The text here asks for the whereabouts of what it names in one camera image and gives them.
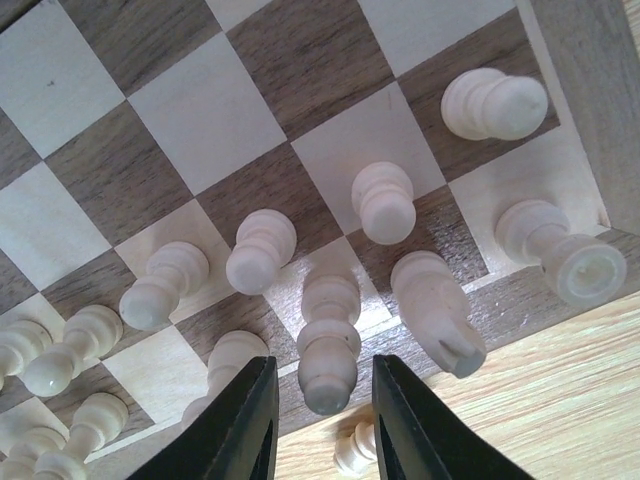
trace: chessboard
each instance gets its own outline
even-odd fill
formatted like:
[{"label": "chessboard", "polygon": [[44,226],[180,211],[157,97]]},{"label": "chessboard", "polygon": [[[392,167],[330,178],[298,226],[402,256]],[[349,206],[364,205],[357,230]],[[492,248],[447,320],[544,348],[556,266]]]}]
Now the chessboard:
[{"label": "chessboard", "polygon": [[[574,317],[581,310],[539,268],[513,264],[493,238],[520,200],[550,201],[574,231],[615,245],[629,262],[619,296],[640,288],[640,238],[610,229],[548,52],[512,0],[44,0],[19,18],[3,9],[0,327],[32,317],[60,340],[80,308],[117,310],[170,241],[196,245],[211,265],[170,324],[125,326],[60,395],[38,398],[8,378],[4,454],[37,425],[68,433],[95,392],[124,400],[130,420],[90,458],[175,425],[207,392],[214,344],[238,329],[277,358],[280,435],[320,420],[298,387],[295,343],[303,281],[317,265],[348,269],[360,286],[349,407],[370,401],[374,354],[397,354],[421,377],[437,371],[391,293],[406,253],[446,260],[489,349]],[[551,106],[535,133],[506,142],[449,132],[443,92],[479,67],[545,82]],[[397,245],[371,242],[351,205],[355,175],[376,161],[397,163],[414,184],[416,227]],[[225,262],[240,222],[261,208],[287,215],[298,245],[270,290],[245,296]]]}]

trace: white pawn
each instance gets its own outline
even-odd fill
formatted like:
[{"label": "white pawn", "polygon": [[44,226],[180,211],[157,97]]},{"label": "white pawn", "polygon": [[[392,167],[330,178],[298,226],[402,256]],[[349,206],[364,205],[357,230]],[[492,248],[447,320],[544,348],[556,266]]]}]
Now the white pawn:
[{"label": "white pawn", "polygon": [[323,275],[305,287],[298,335],[298,383],[309,409],[319,415],[338,413],[349,403],[358,379],[360,334],[358,285],[338,275]]},{"label": "white pawn", "polygon": [[84,462],[89,454],[120,435],[128,419],[127,406],[118,397],[108,393],[91,395],[73,415],[67,444],[60,451],[40,456],[33,478],[86,480]]},{"label": "white pawn", "polygon": [[207,364],[209,391],[205,397],[194,400],[186,408],[182,416],[182,429],[185,430],[200,416],[252,358],[268,356],[269,348],[253,333],[237,330],[220,337]]},{"label": "white pawn", "polygon": [[6,376],[22,373],[49,345],[49,332],[31,320],[17,320],[0,330],[0,390]]},{"label": "white pawn", "polygon": [[227,279],[245,295],[267,290],[296,249],[296,230],[276,210],[250,213],[238,227],[236,246],[227,260]]},{"label": "white pawn", "polygon": [[22,380],[39,397],[64,391],[84,370],[85,361],[106,355],[122,337],[118,314],[102,305],[84,307],[64,326],[62,343],[49,346],[32,361]]},{"label": "white pawn", "polygon": [[139,278],[120,299],[120,316],[137,330],[169,323],[180,298],[195,294],[209,276],[209,261],[186,242],[162,246],[147,261],[147,275]]},{"label": "white pawn", "polygon": [[449,130],[467,140],[518,140],[538,129],[548,107],[547,92],[536,79],[478,68],[449,84],[441,113]]},{"label": "white pawn", "polygon": [[362,169],[353,181],[351,201],[364,233],[381,245],[401,242],[416,224],[411,179],[395,163]]},{"label": "white pawn", "polygon": [[469,300],[445,261],[432,252],[404,256],[391,272],[400,318],[429,357],[445,372],[464,378],[487,356],[467,318]]},{"label": "white pawn", "polygon": [[45,452],[60,450],[65,439],[55,430],[36,427],[25,433],[0,465],[0,480],[31,480],[36,460]]},{"label": "white pawn", "polygon": [[347,477],[361,477],[378,459],[376,433],[373,424],[360,422],[350,437],[336,442],[333,463]]},{"label": "white pawn", "polygon": [[606,302],[624,284],[624,256],[597,238],[569,232],[569,219],[558,207],[526,200],[500,217],[495,237],[514,262],[541,265],[547,285],[565,302],[577,307]]}]

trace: pawn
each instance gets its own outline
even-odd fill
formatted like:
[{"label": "pawn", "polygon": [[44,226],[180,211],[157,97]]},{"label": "pawn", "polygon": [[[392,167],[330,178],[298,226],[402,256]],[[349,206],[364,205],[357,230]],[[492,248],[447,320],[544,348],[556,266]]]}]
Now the pawn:
[{"label": "pawn", "polygon": [[0,390],[6,376],[21,374],[51,341],[49,332],[31,320],[17,320],[0,330]]},{"label": "pawn", "polygon": [[467,140],[518,140],[538,129],[548,107],[547,92],[536,79],[478,68],[449,84],[441,113],[449,130]]},{"label": "pawn", "polygon": [[195,294],[209,276],[209,261],[197,247],[171,242],[147,261],[147,275],[139,278],[120,299],[120,316],[137,330],[169,323],[180,298]]},{"label": "pawn", "polygon": [[487,356],[467,318],[469,300],[445,261],[432,252],[404,256],[391,272],[400,318],[420,347],[445,372],[464,378]]},{"label": "pawn", "polygon": [[33,360],[22,377],[27,389],[39,397],[64,391],[84,370],[86,360],[106,355],[122,337],[122,321],[113,310],[90,305],[64,326],[62,343],[49,346]]},{"label": "pawn", "polygon": [[0,480],[31,480],[36,461],[45,452],[60,450],[65,439],[55,430],[36,427],[27,431],[0,465]]},{"label": "pawn", "polygon": [[298,383],[311,411],[332,415],[349,403],[358,379],[358,285],[338,275],[319,276],[305,287],[301,309],[307,325],[297,341]]},{"label": "pawn", "polygon": [[336,442],[333,463],[347,477],[361,477],[378,459],[376,433],[373,424],[360,422],[350,437]]},{"label": "pawn", "polygon": [[296,249],[296,230],[276,210],[257,210],[238,227],[236,246],[227,260],[227,279],[245,295],[259,295],[275,281]]},{"label": "pawn", "polygon": [[69,441],[60,451],[44,453],[35,466],[37,480],[86,480],[84,465],[91,452],[114,440],[129,419],[122,400],[108,393],[87,398],[73,415]]},{"label": "pawn", "polygon": [[547,285],[568,304],[593,307],[610,300],[627,276],[624,256],[597,238],[569,231],[558,207],[526,200],[500,217],[495,237],[514,262],[541,265]]},{"label": "pawn", "polygon": [[252,358],[267,356],[269,348],[253,333],[237,330],[220,337],[207,364],[209,391],[205,397],[194,400],[186,408],[182,416],[182,429],[186,430],[200,416]]},{"label": "pawn", "polygon": [[395,163],[362,169],[353,181],[351,201],[365,235],[381,245],[401,242],[416,224],[411,179]]}]

